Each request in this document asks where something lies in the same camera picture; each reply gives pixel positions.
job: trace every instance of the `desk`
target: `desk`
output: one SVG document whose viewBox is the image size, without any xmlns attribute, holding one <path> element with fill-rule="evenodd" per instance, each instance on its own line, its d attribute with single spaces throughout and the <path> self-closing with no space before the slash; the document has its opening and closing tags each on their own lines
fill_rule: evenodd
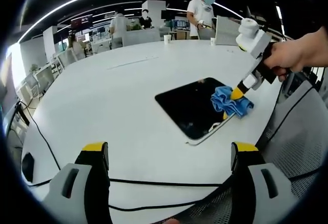
<svg viewBox="0 0 328 224">
<path fill-rule="evenodd" d="M 49 88 L 34 113 L 61 167 L 74 162 L 83 146 L 107 141 L 111 178 L 177 183 L 223 183 L 230 175 L 231 142 L 255 144 L 275 107 L 280 82 L 265 82 L 247 97 L 255 108 L 232 117 L 199 146 L 171 121 L 155 95 L 213 77 L 236 86 L 250 70 L 252 57 L 236 46 L 210 46 L 209 40 L 152 42 L 103 52 L 69 65 Z M 31 123 L 23 155 L 35 159 L 34 184 L 58 172 L 46 143 Z M 43 199 L 45 185 L 31 189 Z M 121 208 L 169 205 L 199 200 L 215 188 L 158 187 L 112 182 L 109 204 Z M 190 206 L 120 212 L 114 223 L 145 224 Z"/>
<path fill-rule="evenodd" d="M 189 30 L 174 30 L 174 32 L 177 33 L 176 39 L 188 39 L 190 37 L 190 31 Z"/>
</svg>

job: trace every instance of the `man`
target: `man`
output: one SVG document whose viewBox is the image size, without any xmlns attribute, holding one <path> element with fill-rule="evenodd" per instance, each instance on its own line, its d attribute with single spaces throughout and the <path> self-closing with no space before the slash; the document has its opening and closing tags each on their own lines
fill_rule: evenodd
<svg viewBox="0 0 328 224">
<path fill-rule="evenodd" d="M 139 18 L 140 25 L 142 28 L 151 28 L 152 27 L 152 19 L 148 16 L 149 10 L 142 10 L 142 17 Z"/>
<path fill-rule="evenodd" d="M 129 21 L 123 15 L 122 8 L 116 10 L 116 16 L 112 19 L 109 27 L 110 33 L 113 36 L 112 49 L 122 47 L 122 37 L 126 31 L 130 30 Z"/>
<path fill-rule="evenodd" d="M 214 17 L 213 4 L 215 0 L 191 0 L 187 8 L 187 18 L 190 22 L 190 39 L 199 39 L 198 30 L 204 27 L 199 23 L 203 21 L 204 25 L 212 26 Z"/>
</svg>

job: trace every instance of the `sleeve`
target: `sleeve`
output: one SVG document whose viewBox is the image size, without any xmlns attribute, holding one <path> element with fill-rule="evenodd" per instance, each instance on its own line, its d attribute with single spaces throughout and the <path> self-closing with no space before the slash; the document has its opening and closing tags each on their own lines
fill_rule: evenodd
<svg viewBox="0 0 328 224">
<path fill-rule="evenodd" d="M 142 17 L 139 18 L 139 23 L 140 23 L 141 26 L 144 25 L 144 19 Z"/>
<path fill-rule="evenodd" d="M 212 18 L 214 18 L 214 10 L 213 10 L 213 6 L 211 6 L 212 8 Z"/>
<path fill-rule="evenodd" d="M 109 27 L 110 27 L 110 28 L 114 28 L 114 27 L 115 27 L 115 18 L 113 18 L 113 19 L 111 20 L 111 24 L 110 24 Z"/>
<path fill-rule="evenodd" d="M 188 12 L 192 12 L 192 13 L 196 13 L 196 4 L 194 0 L 191 0 L 188 4 L 188 8 L 187 8 Z"/>
</svg>

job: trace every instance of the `person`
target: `person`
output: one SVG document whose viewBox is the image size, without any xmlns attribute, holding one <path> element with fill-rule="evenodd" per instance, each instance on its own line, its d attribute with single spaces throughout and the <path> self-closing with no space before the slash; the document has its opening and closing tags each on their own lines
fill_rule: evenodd
<svg viewBox="0 0 328 224">
<path fill-rule="evenodd" d="M 112 48 L 119 48 L 123 46 L 122 37 L 126 31 L 130 30 L 129 21 L 123 15 L 123 9 L 116 10 L 116 16 L 112 19 L 110 24 L 110 33 L 112 35 Z"/>
<path fill-rule="evenodd" d="M 190 22 L 190 39 L 199 39 L 198 30 L 204 27 L 200 21 L 207 26 L 212 26 L 214 17 L 213 4 L 215 0 L 191 0 L 187 8 L 187 18 Z"/>
<path fill-rule="evenodd" d="M 152 19 L 148 16 L 149 10 L 142 10 L 142 17 L 139 18 L 139 23 L 142 28 L 151 28 L 152 27 Z"/>
<path fill-rule="evenodd" d="M 271 56 L 264 63 L 279 80 L 286 79 L 286 69 L 299 72 L 304 67 L 328 67 L 328 34 L 324 27 L 302 38 L 274 43 Z"/>
<path fill-rule="evenodd" d="M 75 34 L 71 34 L 68 38 L 68 48 L 72 48 L 78 60 L 85 58 L 86 44 L 84 42 L 77 42 Z"/>
</svg>

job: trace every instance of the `finger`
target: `finger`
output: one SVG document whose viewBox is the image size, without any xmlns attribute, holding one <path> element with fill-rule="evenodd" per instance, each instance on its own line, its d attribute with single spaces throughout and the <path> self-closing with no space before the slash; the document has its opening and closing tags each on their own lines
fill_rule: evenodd
<svg viewBox="0 0 328 224">
<path fill-rule="evenodd" d="M 272 70 L 277 76 L 287 73 L 287 70 L 285 68 L 281 68 L 281 67 L 274 67 Z"/>
<path fill-rule="evenodd" d="M 277 50 L 278 43 L 274 43 L 271 47 L 271 53 L 274 53 Z"/>
<path fill-rule="evenodd" d="M 166 222 L 164 222 L 163 224 L 179 224 L 180 222 L 176 219 L 169 219 Z"/>
<path fill-rule="evenodd" d="M 267 59 L 264 60 L 264 64 L 270 69 L 279 65 L 279 55 L 277 53 L 272 54 Z"/>
<path fill-rule="evenodd" d="M 279 81 L 280 82 L 283 82 L 283 81 L 285 81 L 286 80 L 286 76 L 285 75 L 281 75 L 281 76 L 279 76 Z"/>
</svg>

